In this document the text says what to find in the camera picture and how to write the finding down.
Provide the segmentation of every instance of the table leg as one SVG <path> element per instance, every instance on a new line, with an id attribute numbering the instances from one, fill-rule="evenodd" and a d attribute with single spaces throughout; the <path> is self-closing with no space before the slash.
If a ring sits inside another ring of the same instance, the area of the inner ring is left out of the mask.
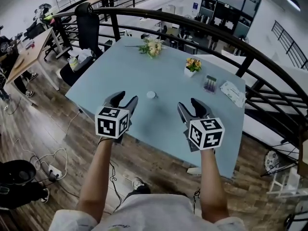
<path id="1" fill-rule="evenodd" d="M 28 97 L 26 97 L 26 96 L 15 86 L 15 84 L 14 84 L 13 82 L 10 83 L 10 85 L 11 85 L 11 87 L 13 87 L 13 88 L 15 89 L 16 92 L 18 92 L 19 96 L 20 96 L 23 100 L 25 100 L 29 105 L 32 105 L 32 104 L 33 104 L 32 101 L 31 101 Z"/>
<path id="2" fill-rule="evenodd" d="M 56 84 L 52 78 L 47 74 L 46 70 L 44 69 L 43 67 L 43 64 L 40 60 L 37 60 L 37 63 L 38 63 L 38 66 L 40 68 L 40 70 L 42 71 L 43 75 L 46 77 L 46 79 L 51 83 L 51 85 L 56 89 L 56 90 L 59 90 L 59 85 Z"/>
<path id="3" fill-rule="evenodd" d="M 51 30 L 51 35 L 52 35 L 54 41 L 56 42 L 56 45 L 57 45 L 57 48 L 58 48 L 59 53 L 61 53 L 61 52 L 62 52 L 62 47 L 61 47 L 61 45 L 60 45 L 60 43 L 59 43 L 59 40 L 58 40 L 58 38 L 57 38 L 57 36 L 55 35 L 55 33 L 54 33 L 53 30 Z"/>

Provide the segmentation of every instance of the shoe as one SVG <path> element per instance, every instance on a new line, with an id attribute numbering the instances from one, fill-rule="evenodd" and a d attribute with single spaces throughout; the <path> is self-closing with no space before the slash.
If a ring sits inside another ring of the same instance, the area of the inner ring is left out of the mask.
<path id="1" fill-rule="evenodd" d="M 33 80 L 36 76 L 38 76 L 38 73 L 31 74 L 31 78 L 28 80 L 28 82 Z"/>
<path id="2" fill-rule="evenodd" d="M 32 96 L 33 96 L 33 94 L 34 94 L 34 92 L 32 92 L 32 91 L 28 90 L 28 91 L 26 91 L 25 96 L 29 98 L 29 97 L 32 97 Z"/>
<path id="3" fill-rule="evenodd" d="M 43 191 L 46 191 L 48 193 L 48 195 L 47 195 L 47 197 L 41 198 L 40 200 L 42 201 L 42 203 L 47 203 L 47 201 L 49 199 L 50 191 L 49 191 L 48 188 L 43 189 Z"/>
<path id="4" fill-rule="evenodd" d="M 145 183 L 138 177 L 135 177 L 132 181 L 133 188 L 136 190 L 140 186 L 145 186 Z"/>

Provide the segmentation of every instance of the small white cup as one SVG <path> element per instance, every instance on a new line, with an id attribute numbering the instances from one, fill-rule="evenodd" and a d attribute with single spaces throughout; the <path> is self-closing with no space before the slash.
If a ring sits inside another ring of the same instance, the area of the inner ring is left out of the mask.
<path id="1" fill-rule="evenodd" d="M 156 98 L 156 93 L 154 91 L 148 91 L 148 93 L 146 94 L 147 98 L 149 99 L 153 99 Z"/>

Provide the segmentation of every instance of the curved handrail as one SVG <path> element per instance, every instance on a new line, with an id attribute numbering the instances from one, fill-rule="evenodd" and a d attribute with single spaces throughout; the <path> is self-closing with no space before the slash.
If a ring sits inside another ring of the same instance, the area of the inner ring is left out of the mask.
<path id="1" fill-rule="evenodd" d="M 170 23 L 175 23 L 185 27 L 191 27 L 201 31 L 205 34 L 209 34 L 214 36 L 228 44 L 235 46 L 236 48 L 246 52 L 250 57 L 256 59 L 264 66 L 266 66 L 269 70 L 275 73 L 278 77 L 280 77 L 285 83 L 287 83 L 294 91 L 297 93 L 300 98 L 304 101 L 306 105 L 308 105 L 308 95 L 302 90 L 302 88 L 274 61 L 268 58 L 266 55 L 252 47 L 251 45 L 243 42 L 242 40 L 236 38 L 235 36 L 221 31 L 213 26 L 206 25 L 204 23 L 198 22 L 196 20 L 188 19 L 183 16 L 160 12 L 160 11 L 152 11 L 145 9 L 136 9 L 136 8 L 98 8 L 93 9 L 93 11 L 97 14 L 113 14 L 113 15 L 131 15 L 137 17 L 147 17 L 156 20 L 162 20 Z M 72 16 L 74 13 L 58 13 L 54 17 L 64 17 L 64 16 Z"/>

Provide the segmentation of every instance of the white flower pot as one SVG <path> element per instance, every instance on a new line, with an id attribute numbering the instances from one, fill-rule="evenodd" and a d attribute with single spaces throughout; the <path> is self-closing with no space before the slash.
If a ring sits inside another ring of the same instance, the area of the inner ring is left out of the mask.
<path id="1" fill-rule="evenodd" d="M 184 68 L 184 74 L 189 78 L 191 78 L 195 73 L 196 71 L 191 72 L 187 67 Z"/>

